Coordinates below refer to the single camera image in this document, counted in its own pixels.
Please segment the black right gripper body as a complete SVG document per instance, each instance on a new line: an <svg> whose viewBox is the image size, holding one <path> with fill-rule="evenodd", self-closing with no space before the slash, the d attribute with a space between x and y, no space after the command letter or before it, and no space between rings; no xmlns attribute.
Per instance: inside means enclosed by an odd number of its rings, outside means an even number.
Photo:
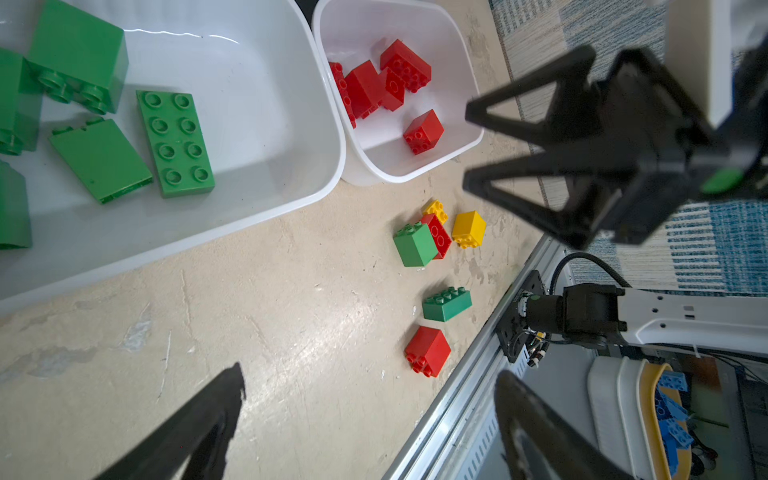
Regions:
<svg viewBox="0 0 768 480"><path fill-rule="evenodd" d="M601 120L619 134L600 173L611 193L598 229L614 242L644 243L688 201L750 196L750 89L745 66L726 95L718 126L647 49L622 51L602 82Z"/></svg>

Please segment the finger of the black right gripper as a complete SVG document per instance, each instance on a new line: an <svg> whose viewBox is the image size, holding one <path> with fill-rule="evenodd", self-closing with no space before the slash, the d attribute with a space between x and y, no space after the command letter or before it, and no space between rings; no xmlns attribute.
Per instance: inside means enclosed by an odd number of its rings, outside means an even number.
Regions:
<svg viewBox="0 0 768 480"><path fill-rule="evenodd" d="M544 182L552 179L576 182L576 190L559 207L545 195ZM596 170L583 161L539 153L469 168L462 187L564 245L582 250L598 235L593 223L602 191L596 180Z"/></svg>
<svg viewBox="0 0 768 480"><path fill-rule="evenodd" d="M597 133L598 92L589 83L596 51L576 47L466 105L465 120L539 147Z"/></svg>

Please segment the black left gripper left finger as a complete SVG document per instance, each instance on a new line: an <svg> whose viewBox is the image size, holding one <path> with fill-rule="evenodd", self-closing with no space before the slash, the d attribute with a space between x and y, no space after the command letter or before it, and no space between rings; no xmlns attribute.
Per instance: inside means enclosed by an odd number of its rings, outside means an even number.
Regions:
<svg viewBox="0 0 768 480"><path fill-rule="evenodd" d="M239 363L223 370L100 479L221 479L246 398Z"/></svg>

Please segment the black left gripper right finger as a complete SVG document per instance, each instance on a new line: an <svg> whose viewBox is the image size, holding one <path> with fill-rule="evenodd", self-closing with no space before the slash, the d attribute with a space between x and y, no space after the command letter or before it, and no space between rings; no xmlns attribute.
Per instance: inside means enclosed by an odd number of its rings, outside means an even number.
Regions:
<svg viewBox="0 0 768 480"><path fill-rule="evenodd" d="M505 461L513 479L533 479L527 444L561 479L630 479L632 476L587 442L529 386L508 370L494 388Z"/></svg>

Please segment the small yellow lego brick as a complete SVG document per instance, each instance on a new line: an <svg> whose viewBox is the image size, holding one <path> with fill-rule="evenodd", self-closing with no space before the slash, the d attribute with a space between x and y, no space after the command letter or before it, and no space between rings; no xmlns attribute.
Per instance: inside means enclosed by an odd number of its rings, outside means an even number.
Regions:
<svg viewBox="0 0 768 480"><path fill-rule="evenodd" d="M433 200L430 204L428 204L422 210L422 214L424 216L434 214L442 225L444 225L448 220L448 215L444 210L444 206L439 200Z"/></svg>

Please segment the long green lego brick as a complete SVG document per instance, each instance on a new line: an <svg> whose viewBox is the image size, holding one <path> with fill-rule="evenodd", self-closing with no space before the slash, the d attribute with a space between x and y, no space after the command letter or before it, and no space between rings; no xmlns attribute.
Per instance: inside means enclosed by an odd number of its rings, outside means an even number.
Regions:
<svg viewBox="0 0 768 480"><path fill-rule="evenodd" d="M422 302L427 320L447 322L472 306L471 293L464 287L450 287Z"/></svg>
<svg viewBox="0 0 768 480"><path fill-rule="evenodd" d="M193 96L138 90L136 97L161 195L174 198L211 192L216 182Z"/></svg>

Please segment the long red lego brick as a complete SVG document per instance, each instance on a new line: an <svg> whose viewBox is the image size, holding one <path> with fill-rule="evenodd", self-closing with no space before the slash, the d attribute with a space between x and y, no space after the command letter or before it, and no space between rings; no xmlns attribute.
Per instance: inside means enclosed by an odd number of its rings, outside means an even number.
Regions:
<svg viewBox="0 0 768 480"><path fill-rule="evenodd" d="M330 67L333 79L335 81L337 90L339 92L340 98L344 105L345 112L350 121L350 124L352 128L355 129L357 126L356 117L352 109L352 106L353 106L352 98L349 95L348 83L346 82L346 79L345 79L343 67L338 62L330 62L329 67Z"/></svg>

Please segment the small red lego brick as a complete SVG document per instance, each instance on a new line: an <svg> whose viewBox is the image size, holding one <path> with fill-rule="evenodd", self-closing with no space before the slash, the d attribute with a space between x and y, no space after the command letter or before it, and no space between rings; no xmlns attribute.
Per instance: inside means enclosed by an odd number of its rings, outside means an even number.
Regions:
<svg viewBox="0 0 768 480"><path fill-rule="evenodd" d="M385 88L384 96L380 102L381 106L389 111L398 110L404 104L404 81L390 68L385 68L380 72L380 79Z"/></svg>

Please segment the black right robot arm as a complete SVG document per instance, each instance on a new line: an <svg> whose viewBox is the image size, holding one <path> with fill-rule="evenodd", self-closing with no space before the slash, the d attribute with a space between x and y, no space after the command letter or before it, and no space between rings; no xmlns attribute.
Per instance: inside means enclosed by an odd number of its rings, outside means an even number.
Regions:
<svg viewBox="0 0 768 480"><path fill-rule="evenodd" d="M767 5L671 1L665 55L619 52L588 76L582 45L471 100L466 120L539 147L466 171L464 189L582 258L600 232L645 242L689 201L767 197ZM610 285L520 295L497 328L515 359L528 338L586 348L679 345L765 353L760 298L684 297Z"/></svg>

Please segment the box of blue bricks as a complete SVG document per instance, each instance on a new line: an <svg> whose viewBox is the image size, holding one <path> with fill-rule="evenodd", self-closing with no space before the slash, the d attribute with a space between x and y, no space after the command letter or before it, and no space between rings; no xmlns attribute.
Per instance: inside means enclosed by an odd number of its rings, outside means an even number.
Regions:
<svg viewBox="0 0 768 480"><path fill-rule="evenodd" d="M598 357L587 390L601 453L636 479L688 479L693 435L685 375L667 364Z"/></svg>

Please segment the white right plastic bin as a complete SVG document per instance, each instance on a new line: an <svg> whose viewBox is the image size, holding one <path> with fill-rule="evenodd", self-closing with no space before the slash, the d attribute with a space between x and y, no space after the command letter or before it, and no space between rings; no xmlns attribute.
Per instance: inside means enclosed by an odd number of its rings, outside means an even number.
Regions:
<svg viewBox="0 0 768 480"><path fill-rule="evenodd" d="M404 183L478 145L478 86L456 22L422 1L321 1L312 31L346 129L342 178Z"/></svg>

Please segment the white plastic bin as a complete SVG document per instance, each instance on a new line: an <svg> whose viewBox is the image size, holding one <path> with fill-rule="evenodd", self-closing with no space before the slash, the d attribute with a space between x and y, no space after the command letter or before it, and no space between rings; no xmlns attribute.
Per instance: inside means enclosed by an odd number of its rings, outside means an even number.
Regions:
<svg viewBox="0 0 768 480"><path fill-rule="evenodd" d="M9 159L27 185L32 241L1 255L1 311L24 307L325 197L342 125L293 1L82 1L124 30L114 123L153 182L100 203L54 149L88 112L45 100L37 149Z"/></svg>
<svg viewBox="0 0 768 480"><path fill-rule="evenodd" d="M346 129L342 178L404 183L478 145L478 86L456 22L422 1L321 1L312 31Z"/></svg>

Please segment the white left plastic bin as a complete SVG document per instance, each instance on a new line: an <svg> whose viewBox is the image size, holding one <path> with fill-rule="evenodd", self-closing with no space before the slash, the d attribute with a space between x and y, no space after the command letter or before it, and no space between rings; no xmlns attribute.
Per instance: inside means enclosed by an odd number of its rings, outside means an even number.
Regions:
<svg viewBox="0 0 768 480"><path fill-rule="evenodd" d="M342 125L293 1L82 1L124 30L114 123L153 182L100 203L54 149L88 112L45 100L37 149L9 159L27 185L32 241L1 255L1 311L24 307L325 197Z"/></svg>

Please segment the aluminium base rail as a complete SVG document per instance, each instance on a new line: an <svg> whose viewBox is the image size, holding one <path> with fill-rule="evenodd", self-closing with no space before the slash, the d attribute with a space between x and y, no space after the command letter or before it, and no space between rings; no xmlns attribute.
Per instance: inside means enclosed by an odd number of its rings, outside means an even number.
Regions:
<svg viewBox="0 0 768 480"><path fill-rule="evenodd" d="M385 479L506 479L502 445L494 413L493 391L499 373L525 372L523 359L511 363L502 352L495 327L507 309L532 285L537 271L544 280L568 252L542 238L518 277L501 298L444 387L425 412Z"/></svg>

